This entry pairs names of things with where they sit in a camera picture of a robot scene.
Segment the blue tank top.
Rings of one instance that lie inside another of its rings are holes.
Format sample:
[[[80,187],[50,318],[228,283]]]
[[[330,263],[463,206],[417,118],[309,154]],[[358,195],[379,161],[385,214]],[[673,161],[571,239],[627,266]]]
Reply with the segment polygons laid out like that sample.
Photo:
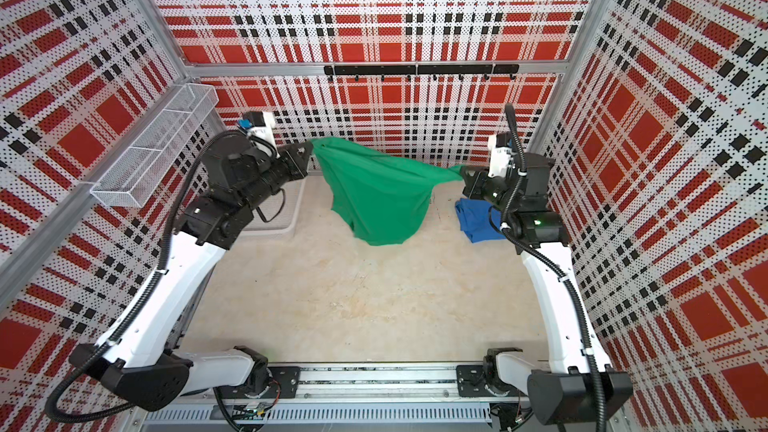
[[[498,231],[501,212],[483,200],[462,198],[455,203],[460,230],[471,243],[504,240]]]

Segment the green tank top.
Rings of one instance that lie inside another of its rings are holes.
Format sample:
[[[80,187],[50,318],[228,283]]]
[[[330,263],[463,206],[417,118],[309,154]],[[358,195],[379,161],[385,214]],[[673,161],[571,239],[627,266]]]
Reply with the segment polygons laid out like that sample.
[[[371,246],[407,241],[421,227],[434,188],[461,179],[457,167],[391,156],[341,138],[312,144],[333,194],[332,210]]]

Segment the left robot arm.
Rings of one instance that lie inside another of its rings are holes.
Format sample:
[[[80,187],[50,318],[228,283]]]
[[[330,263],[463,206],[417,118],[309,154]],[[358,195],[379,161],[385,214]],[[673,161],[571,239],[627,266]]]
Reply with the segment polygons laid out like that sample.
[[[260,205],[283,193],[285,184],[306,177],[312,150],[309,142],[276,148],[242,131],[220,133],[204,146],[193,166],[205,169],[207,190],[188,205],[177,196],[156,269],[95,343],[73,349],[69,361],[74,369],[49,397],[49,417],[84,422],[106,415],[58,409],[63,393],[85,376],[124,399],[110,414],[132,407],[156,411],[179,396],[209,388],[248,384],[261,392],[267,387],[267,360],[247,347],[175,354],[166,341],[215,265],[246,226],[263,215]]]

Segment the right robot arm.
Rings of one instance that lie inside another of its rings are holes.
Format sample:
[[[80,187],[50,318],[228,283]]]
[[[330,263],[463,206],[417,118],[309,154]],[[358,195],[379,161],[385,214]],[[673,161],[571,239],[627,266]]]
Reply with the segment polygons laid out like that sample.
[[[526,360],[519,348],[491,349],[481,381],[492,395],[520,393],[543,425],[593,423],[605,431],[632,396],[633,385],[628,373],[612,365],[576,286],[568,232],[548,204],[553,163],[538,154],[526,154],[524,161],[463,166],[460,174],[466,197],[483,199],[499,211],[495,225],[528,272],[544,319],[547,365]]]

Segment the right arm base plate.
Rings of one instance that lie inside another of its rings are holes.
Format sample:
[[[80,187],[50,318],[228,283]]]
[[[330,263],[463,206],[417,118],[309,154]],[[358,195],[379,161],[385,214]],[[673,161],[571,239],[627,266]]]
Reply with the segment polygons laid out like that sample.
[[[483,365],[462,364],[455,372],[458,394],[462,398],[527,398],[525,392],[494,378]]]

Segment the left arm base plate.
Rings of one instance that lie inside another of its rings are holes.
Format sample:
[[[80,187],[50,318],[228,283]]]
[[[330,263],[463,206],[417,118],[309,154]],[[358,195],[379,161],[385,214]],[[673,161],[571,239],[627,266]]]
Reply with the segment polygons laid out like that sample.
[[[224,399],[254,399],[272,401],[296,396],[301,368],[296,366],[268,366],[252,372],[239,386],[221,386]]]

